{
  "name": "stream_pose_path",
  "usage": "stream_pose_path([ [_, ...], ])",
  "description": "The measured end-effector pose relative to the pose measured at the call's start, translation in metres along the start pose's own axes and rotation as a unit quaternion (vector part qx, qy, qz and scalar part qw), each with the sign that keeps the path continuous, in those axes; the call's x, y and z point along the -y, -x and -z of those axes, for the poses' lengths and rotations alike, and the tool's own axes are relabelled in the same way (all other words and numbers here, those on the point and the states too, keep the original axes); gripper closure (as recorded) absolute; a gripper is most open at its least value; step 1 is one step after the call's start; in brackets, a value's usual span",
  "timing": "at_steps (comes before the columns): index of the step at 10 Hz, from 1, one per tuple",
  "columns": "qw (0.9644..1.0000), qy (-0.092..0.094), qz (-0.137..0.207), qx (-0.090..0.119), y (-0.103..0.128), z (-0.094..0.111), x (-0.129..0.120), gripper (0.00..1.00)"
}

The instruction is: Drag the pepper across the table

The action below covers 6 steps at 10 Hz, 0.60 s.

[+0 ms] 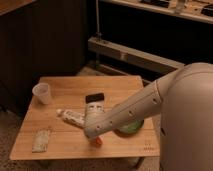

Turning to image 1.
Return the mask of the white gripper black top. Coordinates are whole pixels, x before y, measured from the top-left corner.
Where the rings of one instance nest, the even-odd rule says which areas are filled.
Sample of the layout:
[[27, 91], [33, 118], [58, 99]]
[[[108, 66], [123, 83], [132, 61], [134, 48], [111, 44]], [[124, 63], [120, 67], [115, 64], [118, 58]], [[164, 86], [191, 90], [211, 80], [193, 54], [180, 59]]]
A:
[[104, 100], [103, 93], [90, 94], [85, 97], [85, 120], [89, 121], [96, 115], [104, 114]]

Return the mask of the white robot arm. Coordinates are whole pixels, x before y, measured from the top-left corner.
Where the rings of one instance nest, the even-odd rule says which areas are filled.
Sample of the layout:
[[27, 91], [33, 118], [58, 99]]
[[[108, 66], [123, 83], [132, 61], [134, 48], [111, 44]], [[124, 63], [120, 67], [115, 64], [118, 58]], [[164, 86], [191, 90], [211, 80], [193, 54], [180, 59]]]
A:
[[156, 79], [104, 114], [87, 115], [84, 134], [89, 139], [93, 139], [124, 125], [158, 114], [164, 96], [177, 74], [178, 70]]

